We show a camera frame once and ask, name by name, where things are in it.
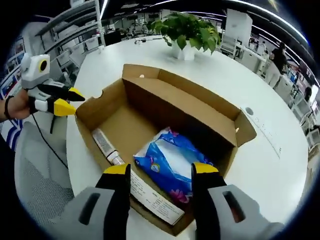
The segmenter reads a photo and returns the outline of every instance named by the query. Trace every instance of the wrist strap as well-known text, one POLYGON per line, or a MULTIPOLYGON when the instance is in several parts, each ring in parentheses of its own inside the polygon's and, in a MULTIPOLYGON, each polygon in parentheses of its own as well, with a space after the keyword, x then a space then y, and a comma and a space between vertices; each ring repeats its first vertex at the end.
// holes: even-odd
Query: wrist strap
POLYGON ((9 115, 9 112, 8 112, 8 103, 9 103, 9 99, 13 98, 14 96, 8 96, 5 100, 5 103, 4 103, 4 115, 5 117, 8 119, 8 120, 11 120, 11 116, 9 115))

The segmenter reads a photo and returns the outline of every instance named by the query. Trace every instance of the blue package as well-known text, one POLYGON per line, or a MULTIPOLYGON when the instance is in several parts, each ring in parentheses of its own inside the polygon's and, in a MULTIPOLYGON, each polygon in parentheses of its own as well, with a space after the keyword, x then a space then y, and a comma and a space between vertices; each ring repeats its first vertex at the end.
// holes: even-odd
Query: blue package
POLYGON ((133 156, 135 163, 176 202, 192 197, 191 164, 213 165, 193 144, 169 127, 133 156))

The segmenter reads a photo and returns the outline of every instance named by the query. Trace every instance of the cardboard box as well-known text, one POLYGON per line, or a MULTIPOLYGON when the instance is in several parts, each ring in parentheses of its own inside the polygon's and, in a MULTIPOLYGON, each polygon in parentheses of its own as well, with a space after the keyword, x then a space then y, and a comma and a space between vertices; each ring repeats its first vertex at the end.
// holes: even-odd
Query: cardboard box
MULTIPOLYGON (((110 163, 92 138, 96 128, 103 131, 121 158, 131 163, 132 171, 170 202, 171 198, 135 165, 133 158, 160 130, 171 127, 188 137, 223 176, 238 147, 257 135, 245 114, 222 97, 181 76, 142 65, 125 64, 122 78, 106 87, 101 97, 83 103, 76 116, 84 142, 102 170, 110 163)), ((133 197, 130 203, 149 222, 173 236, 194 220, 190 204, 172 226, 133 197)))

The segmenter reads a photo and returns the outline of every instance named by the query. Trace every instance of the printed label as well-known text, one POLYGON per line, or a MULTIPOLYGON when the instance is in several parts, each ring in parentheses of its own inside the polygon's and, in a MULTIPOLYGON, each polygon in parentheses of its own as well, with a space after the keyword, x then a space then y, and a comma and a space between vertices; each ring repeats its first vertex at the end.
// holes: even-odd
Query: printed label
MULTIPOLYGON (((107 153, 110 151, 110 149, 114 151, 112 144, 99 128, 92 132, 92 136, 105 157, 109 155, 107 153)), ((120 157, 117 157, 117 159, 119 159, 119 163, 124 163, 120 157)), ((130 193, 147 209, 170 225, 174 225, 185 214, 183 210, 176 207, 155 190, 153 190, 132 170, 130 193)))

